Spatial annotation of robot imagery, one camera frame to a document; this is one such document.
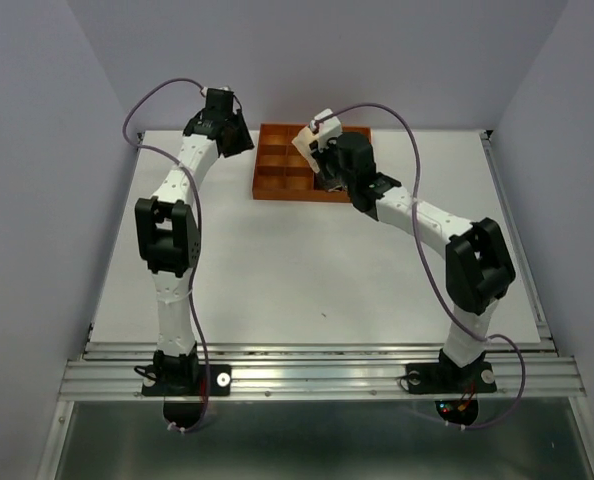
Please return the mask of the orange compartment tray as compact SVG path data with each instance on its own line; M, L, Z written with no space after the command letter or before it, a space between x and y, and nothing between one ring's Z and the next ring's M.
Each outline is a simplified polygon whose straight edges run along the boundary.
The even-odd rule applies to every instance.
M344 191L325 191L292 139L302 124L262 124L252 181L255 200L349 203Z

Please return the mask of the dark grey underwear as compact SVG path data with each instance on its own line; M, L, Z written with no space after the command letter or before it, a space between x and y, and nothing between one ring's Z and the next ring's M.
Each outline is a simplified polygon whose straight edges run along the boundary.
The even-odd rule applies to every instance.
M346 192L347 187L344 183L344 180L339 175L327 175L323 172L319 172L316 174L316 181L318 187L326 192Z

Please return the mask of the peach underwear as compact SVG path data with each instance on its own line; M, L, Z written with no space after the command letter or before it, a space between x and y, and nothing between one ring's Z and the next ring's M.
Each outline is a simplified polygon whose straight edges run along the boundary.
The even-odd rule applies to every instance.
M320 172L318 157L322 150L320 149L318 136L314 134L308 126L303 127L292 139L292 145L303 157L314 173Z

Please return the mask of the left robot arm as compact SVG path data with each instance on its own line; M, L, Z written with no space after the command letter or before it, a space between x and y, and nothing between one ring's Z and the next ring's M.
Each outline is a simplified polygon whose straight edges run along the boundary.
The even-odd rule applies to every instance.
M191 293L201 253L199 188L221 158L254 144L233 91L206 88L204 107L186 125L182 146L161 185L134 208L138 251L151 273L157 302L158 340L153 360L135 371L145 396L195 396L210 381L193 329Z

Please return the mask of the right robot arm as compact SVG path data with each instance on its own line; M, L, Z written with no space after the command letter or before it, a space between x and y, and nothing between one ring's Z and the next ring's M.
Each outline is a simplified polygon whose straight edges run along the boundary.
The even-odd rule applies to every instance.
M445 286L440 288L435 279L429 283L451 321L448 337L435 362L407 366L407 390L417 395L495 391L485 360L488 329L516 278L498 223L490 218L471 221L418 199L378 170L373 147L361 133L310 140L306 154L325 187L345 191L356 210L413 237L427 276L432 274L427 249L444 262Z

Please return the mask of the aluminium front rail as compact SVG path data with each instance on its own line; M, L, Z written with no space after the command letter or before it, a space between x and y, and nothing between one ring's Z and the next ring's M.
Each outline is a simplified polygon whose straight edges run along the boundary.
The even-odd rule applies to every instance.
M586 390L576 361L557 354L550 341L527 348L517 359L497 344L486 354L497 384L494 398L582 397ZM404 400L398 377L412 363L438 357L435 345L243 345L217 344L209 350L213 365L231 368L229 400L317 401ZM142 399L142 379L134 368L146 365L145 344L93 343L68 362L59 388L66 401Z

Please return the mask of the aluminium rail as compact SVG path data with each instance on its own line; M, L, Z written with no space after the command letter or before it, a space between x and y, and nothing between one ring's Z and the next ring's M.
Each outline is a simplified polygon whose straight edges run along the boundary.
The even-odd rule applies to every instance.
M515 261L516 270L518 272L519 283L524 292L524 296L528 302L531 310L531 316L533 323L536 326L539 334L540 342L539 346L528 347L524 345L523 350L529 352L539 352L541 355L558 355L558 349L553 339L551 329L548 325L545 312L543 310L542 302L538 294L538 290L534 281L523 243L512 213L512 209L509 204L508 197L500 176L500 171L495 158L495 152L493 149L493 142L491 139L493 131L484 130L479 133L479 138L482 146L483 153L486 158L486 162L491 174L491 178L494 184L496 195L498 197L501 211L508 231L508 237L511 243L511 254Z
M576 361L557 354L550 341L527 348L517 359L497 344L486 354L497 384L494 398L582 397L586 390ZM213 365L231 368L229 400L317 401L404 400L398 377L412 363L438 357L435 345L243 345L217 344L209 350ZM68 362L59 388L66 401L142 399L142 379L134 368L146 365L145 344L93 343Z

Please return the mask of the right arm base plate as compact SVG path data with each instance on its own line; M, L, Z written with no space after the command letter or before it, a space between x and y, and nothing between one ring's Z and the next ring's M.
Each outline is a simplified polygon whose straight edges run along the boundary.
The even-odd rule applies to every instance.
M495 393L497 385L491 364L453 368L440 363L412 363L403 380L413 395Z

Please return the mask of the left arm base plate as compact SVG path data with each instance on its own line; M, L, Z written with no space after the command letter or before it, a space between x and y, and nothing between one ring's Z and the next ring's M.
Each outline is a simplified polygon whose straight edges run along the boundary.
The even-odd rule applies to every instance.
M152 365L136 366L134 370L141 376L141 395L145 397L227 397L231 392L232 367L228 364L210 365L209 380L204 365L195 380L156 377Z

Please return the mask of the aluminium right side rail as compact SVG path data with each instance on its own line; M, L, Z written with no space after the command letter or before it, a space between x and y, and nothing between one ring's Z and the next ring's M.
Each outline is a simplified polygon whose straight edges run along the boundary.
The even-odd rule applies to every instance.
M558 355L558 349L553 339L551 329L548 325L545 312L543 310L542 302L538 294L538 290L534 281L523 243L512 213L512 209L509 204L508 197L500 176L500 171L495 158L495 152L493 149L493 142L491 139L493 131L484 130L479 133L479 138L482 146L483 153L486 158L486 162L491 174L491 178L494 184L496 195L498 197L501 211L508 231L508 237L511 243L511 254L515 261L516 270L518 272L519 283L524 292L524 296L528 302L531 310L531 316L533 323L536 326L539 334L540 342L539 346L528 347L524 345L523 350L529 352L539 352L541 355Z

